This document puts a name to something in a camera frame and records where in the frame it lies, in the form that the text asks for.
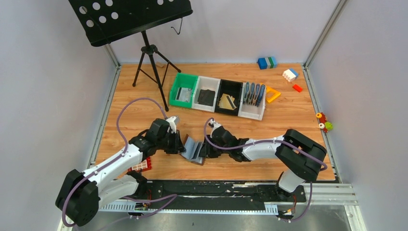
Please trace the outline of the white blue toy block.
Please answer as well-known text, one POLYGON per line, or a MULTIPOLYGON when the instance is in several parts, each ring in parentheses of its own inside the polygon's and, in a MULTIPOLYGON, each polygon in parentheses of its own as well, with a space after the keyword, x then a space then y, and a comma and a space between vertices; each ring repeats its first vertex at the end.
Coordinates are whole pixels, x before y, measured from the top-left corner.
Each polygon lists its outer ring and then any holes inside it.
POLYGON ((282 76, 288 81, 293 82, 299 77, 298 72, 296 72, 293 68, 289 68, 282 73, 282 76))

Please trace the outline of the silver cards in green bin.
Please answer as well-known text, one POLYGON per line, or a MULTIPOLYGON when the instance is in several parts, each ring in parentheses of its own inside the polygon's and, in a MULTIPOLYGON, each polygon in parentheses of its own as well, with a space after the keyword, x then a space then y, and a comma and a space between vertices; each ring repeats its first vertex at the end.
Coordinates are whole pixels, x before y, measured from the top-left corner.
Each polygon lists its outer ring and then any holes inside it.
POLYGON ((179 87, 175 100, 189 103, 191 101, 192 89, 179 87))

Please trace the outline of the black music stand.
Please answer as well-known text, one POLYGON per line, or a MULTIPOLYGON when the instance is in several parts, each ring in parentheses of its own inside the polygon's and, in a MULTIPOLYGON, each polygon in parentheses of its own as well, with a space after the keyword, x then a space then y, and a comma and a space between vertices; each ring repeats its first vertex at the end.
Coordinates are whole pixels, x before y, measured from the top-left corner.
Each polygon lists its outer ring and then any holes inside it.
POLYGON ((164 79, 159 77, 154 54, 159 55, 177 72, 181 72, 169 59, 151 44, 147 30, 175 20, 182 20, 193 13, 189 0, 70 0, 77 18, 93 47, 111 44, 114 41, 141 33, 144 46, 140 63, 148 56, 153 69, 153 82, 158 85, 165 110, 168 104, 163 91, 164 79))

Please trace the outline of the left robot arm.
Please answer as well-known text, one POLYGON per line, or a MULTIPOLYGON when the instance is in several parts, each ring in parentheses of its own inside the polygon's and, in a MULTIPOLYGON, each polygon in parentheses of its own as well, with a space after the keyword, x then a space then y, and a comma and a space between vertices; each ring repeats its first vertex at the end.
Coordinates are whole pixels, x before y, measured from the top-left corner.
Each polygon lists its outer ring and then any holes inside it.
POLYGON ((102 163, 82 172, 73 169, 65 177, 55 205, 63 217, 84 226, 105 205, 132 195, 141 199, 147 194, 146 178, 133 170, 121 177, 132 166, 139 164, 156 151, 180 154, 185 151, 177 130, 179 117, 156 119, 149 129, 127 141, 125 147, 102 163))

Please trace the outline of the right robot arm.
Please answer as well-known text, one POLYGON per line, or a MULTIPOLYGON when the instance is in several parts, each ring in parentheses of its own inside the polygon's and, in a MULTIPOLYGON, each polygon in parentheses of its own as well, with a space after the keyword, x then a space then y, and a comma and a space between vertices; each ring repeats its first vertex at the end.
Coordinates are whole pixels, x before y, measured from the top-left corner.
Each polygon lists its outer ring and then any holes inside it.
POLYGON ((238 139, 223 126, 212 126, 211 134, 205 135, 206 157, 217 158, 228 154, 237 162, 278 158, 287 167, 281 173, 275 187, 275 195, 281 201, 293 196, 302 183, 315 181, 328 166, 324 163, 327 150, 317 142, 295 129, 264 140, 238 139))

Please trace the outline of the red green toy car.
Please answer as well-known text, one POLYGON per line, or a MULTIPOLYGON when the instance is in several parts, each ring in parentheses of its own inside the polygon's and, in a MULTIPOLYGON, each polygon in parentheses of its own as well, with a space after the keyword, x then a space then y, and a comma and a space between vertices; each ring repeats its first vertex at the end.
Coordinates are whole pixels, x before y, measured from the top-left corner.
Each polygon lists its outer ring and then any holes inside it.
POLYGON ((333 130, 332 123, 327 120, 327 118, 326 118, 326 116, 325 116, 325 114, 323 112, 316 113, 316 118, 319 121, 319 128, 323 132, 327 133, 327 132, 333 130))

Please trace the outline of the yellow plastic frame block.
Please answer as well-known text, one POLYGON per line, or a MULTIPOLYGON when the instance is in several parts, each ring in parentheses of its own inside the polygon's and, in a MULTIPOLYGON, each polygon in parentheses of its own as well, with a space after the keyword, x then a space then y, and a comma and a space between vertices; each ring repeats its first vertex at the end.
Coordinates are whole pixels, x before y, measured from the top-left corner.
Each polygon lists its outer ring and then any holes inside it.
POLYGON ((267 85, 265 85, 265 84, 263 84, 263 83, 260 83, 260 84, 265 86, 266 101, 267 101, 268 103, 273 102, 273 101, 276 100, 279 96, 281 96, 281 92, 279 92, 279 91, 273 89, 272 87, 267 86, 267 85))

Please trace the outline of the blue card holder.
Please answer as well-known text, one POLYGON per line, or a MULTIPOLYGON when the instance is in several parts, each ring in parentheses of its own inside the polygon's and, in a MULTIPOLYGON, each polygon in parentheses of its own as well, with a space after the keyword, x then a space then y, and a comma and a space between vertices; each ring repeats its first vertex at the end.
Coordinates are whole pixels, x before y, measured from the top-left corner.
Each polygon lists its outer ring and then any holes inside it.
POLYGON ((266 86, 259 83, 246 82, 243 88, 243 104, 259 106, 266 91, 266 86))

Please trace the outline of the small red toy brick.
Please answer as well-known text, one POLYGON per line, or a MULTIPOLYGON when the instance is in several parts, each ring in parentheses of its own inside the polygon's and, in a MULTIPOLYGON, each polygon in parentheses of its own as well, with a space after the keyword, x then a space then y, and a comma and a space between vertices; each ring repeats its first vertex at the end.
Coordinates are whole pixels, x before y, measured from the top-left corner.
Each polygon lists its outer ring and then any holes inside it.
POLYGON ((297 85, 297 84, 294 84, 294 85, 293 85, 293 89, 294 89, 295 91, 297 91, 297 92, 302 92, 302 91, 303 91, 303 88, 300 87, 300 86, 297 85))

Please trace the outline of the white plastic bin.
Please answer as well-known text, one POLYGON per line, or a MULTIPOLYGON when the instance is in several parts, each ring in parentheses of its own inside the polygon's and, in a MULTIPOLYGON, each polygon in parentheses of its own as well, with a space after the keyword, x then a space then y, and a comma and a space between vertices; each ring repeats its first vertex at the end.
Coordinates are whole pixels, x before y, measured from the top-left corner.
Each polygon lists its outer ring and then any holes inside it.
POLYGON ((198 76, 191 108, 214 112, 220 81, 219 78, 198 76))

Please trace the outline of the green plastic bin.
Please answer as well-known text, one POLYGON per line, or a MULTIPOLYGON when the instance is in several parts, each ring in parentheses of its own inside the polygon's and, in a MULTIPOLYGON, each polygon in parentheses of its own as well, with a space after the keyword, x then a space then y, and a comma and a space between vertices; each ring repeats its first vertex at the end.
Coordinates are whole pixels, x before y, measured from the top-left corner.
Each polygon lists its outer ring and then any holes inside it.
POLYGON ((169 104, 192 108, 192 97, 198 81, 197 75, 177 73, 169 94, 169 104))

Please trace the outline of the blue green block stack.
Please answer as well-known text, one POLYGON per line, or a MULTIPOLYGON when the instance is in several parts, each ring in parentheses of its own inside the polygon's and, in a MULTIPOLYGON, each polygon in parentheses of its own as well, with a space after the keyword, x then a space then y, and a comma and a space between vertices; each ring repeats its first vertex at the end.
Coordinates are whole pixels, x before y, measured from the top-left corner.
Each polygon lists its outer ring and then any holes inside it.
POLYGON ((257 64, 258 64, 259 69, 261 70, 273 69, 278 66, 278 62, 274 56, 259 58, 257 60, 257 64))

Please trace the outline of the brown leather card holder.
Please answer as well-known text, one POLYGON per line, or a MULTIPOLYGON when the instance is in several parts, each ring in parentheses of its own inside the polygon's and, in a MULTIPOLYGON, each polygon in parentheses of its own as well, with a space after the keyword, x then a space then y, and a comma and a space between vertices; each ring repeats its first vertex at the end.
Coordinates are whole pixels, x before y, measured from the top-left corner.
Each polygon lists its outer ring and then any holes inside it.
POLYGON ((204 164, 204 157, 199 156, 202 147, 203 142, 195 141, 192 137, 186 135, 184 142, 185 151, 180 155, 188 162, 202 166, 204 164))

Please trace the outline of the white bin with holders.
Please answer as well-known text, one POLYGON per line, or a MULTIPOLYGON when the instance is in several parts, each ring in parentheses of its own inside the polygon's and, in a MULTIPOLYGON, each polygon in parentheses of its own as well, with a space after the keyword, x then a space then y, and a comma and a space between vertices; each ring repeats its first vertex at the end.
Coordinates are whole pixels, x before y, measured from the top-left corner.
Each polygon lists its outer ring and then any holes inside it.
POLYGON ((240 109, 239 109, 238 116, 243 117, 243 118, 248 118, 248 119, 262 120, 263 115, 264 115, 264 111, 265 111, 265 106, 266 106, 266 103, 265 103, 266 93, 264 93, 261 104, 258 107, 254 106, 254 105, 243 104, 243 92, 244 92, 243 88, 244 88, 244 84, 243 84, 243 87, 242 87, 241 106, 240 106, 240 109))

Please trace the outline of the gold cards in black bin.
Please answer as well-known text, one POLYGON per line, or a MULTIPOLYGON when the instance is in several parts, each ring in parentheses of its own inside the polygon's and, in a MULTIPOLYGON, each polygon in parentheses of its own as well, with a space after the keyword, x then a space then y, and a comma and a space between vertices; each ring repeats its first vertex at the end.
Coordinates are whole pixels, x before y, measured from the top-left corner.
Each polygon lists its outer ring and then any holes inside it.
POLYGON ((234 101, 235 98, 233 96, 223 93, 220 97, 218 106, 222 109, 235 110, 237 106, 234 101))

